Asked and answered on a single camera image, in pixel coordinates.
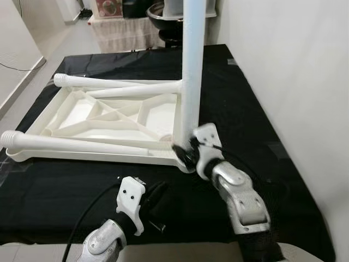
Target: white tube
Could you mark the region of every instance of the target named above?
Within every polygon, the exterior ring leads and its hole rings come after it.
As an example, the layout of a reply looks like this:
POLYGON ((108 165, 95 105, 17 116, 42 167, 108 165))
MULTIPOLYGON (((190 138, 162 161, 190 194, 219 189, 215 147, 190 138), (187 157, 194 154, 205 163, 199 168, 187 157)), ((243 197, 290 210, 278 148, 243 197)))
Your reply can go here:
POLYGON ((19 131, 5 131, 0 137, 0 144, 9 149, 24 148, 34 150, 55 150, 68 152, 90 152, 106 154, 131 154, 147 156, 146 148, 111 145, 105 143, 53 138, 49 136, 28 135, 19 131))
POLYGON ((182 126, 183 148, 189 148, 192 131, 198 126, 202 78, 206 0, 183 3, 182 126))
POLYGON ((144 96, 148 94, 180 93, 181 80, 163 84, 153 84, 147 86, 130 86, 125 88, 113 88, 105 90, 95 90, 86 92, 87 95, 99 97, 125 97, 144 96))
POLYGON ((131 82, 117 81, 117 80, 104 80, 96 78, 81 78, 78 76, 70 76, 66 74, 55 74, 53 82, 58 87, 93 87, 93 88, 116 88, 127 86, 146 86, 147 84, 135 84, 131 82))

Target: black cloth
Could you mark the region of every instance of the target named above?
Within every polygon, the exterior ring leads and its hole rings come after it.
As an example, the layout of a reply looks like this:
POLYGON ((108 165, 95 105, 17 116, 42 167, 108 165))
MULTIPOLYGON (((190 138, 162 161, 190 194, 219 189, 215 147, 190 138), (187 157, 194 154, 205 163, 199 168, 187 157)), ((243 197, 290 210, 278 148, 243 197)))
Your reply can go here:
MULTIPOLYGON (((180 79, 181 49, 158 49, 66 57, 57 73, 102 79, 180 79)), ((300 247, 325 262, 335 260, 323 218, 300 174, 225 45, 205 46, 200 124, 216 124, 227 160, 246 171, 264 198, 275 239, 300 247), (239 156, 242 164, 233 155, 239 156)), ((25 132, 58 92, 48 85, 18 130, 25 132)), ((225 203, 210 183, 173 166, 65 159, 29 159, 23 172, 11 172, 0 188, 0 243, 65 243, 90 201, 118 176, 136 176, 169 187, 152 209, 140 237, 128 244, 235 241, 225 203)), ((115 215, 117 191, 110 191, 82 222, 80 242, 103 219, 115 215)))

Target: floor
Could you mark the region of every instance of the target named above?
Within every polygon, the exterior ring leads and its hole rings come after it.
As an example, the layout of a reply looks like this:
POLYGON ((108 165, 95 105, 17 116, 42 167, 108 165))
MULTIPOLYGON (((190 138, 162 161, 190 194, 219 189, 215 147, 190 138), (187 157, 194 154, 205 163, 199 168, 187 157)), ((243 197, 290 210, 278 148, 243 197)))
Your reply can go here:
MULTIPOLYGON (((47 63, 38 71, 31 83, 18 97, 15 104, 0 120, 0 134, 15 129, 36 97, 50 81, 53 73, 65 56, 100 53, 87 21, 78 21, 58 35, 38 42, 47 58, 47 63)), ((290 262, 321 262, 306 251, 288 244, 281 244, 284 255, 290 262)), ((0 246, 1 262, 58 262, 65 245, 21 245, 10 243, 0 246)), ((80 245, 73 245, 68 261, 76 261, 81 253, 80 245)), ((118 262, 147 261, 221 261, 242 262, 236 243, 191 243, 128 246, 120 253, 118 262)))

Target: baseboard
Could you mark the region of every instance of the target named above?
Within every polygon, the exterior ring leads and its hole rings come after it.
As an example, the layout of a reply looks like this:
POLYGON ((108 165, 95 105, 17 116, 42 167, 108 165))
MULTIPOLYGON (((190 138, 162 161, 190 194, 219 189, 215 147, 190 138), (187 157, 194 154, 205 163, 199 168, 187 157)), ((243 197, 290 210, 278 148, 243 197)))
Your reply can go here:
POLYGON ((76 24, 77 21, 79 20, 79 15, 80 15, 80 13, 78 13, 78 15, 72 21, 65 21, 64 22, 65 25, 66 26, 72 26, 72 25, 76 24))
MULTIPOLYGON (((42 56, 37 63, 32 67, 33 69, 41 66, 46 62, 46 59, 42 56)), ((15 89, 9 94, 7 99, 0 105, 0 120, 4 117, 7 111, 11 108, 11 106, 15 103, 17 98, 23 92, 23 90, 28 86, 30 81, 34 78, 37 72, 40 69, 29 71, 25 77, 21 80, 21 82, 15 87, 15 89)))

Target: white wall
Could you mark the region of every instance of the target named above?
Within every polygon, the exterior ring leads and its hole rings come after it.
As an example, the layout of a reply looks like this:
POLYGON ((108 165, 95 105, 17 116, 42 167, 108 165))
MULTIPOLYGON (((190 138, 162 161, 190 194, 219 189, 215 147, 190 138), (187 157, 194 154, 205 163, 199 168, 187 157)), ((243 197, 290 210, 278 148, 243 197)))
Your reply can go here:
MULTIPOLYGON (((19 69, 32 69, 42 55, 12 0, 0 1, 0 63, 19 69)), ((0 107, 28 72, 0 66, 0 107)))
POLYGON ((347 1, 220 0, 217 11, 210 42, 229 47, 348 261, 347 1))
MULTIPOLYGON (((19 1, 12 0, 18 11, 19 1)), ((56 0, 21 0, 22 18, 29 31, 55 31, 65 26, 56 0)))
POLYGON ((65 22, 73 21, 80 13, 81 6, 77 0, 56 0, 65 22))

